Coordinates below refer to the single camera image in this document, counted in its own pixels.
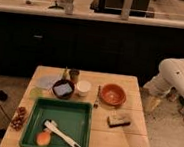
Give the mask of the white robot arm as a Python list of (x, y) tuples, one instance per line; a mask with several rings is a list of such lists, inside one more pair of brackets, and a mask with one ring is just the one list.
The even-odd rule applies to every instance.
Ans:
[(164, 97), (174, 87), (184, 98), (184, 58), (167, 58), (159, 63), (158, 74), (144, 85), (152, 96)]

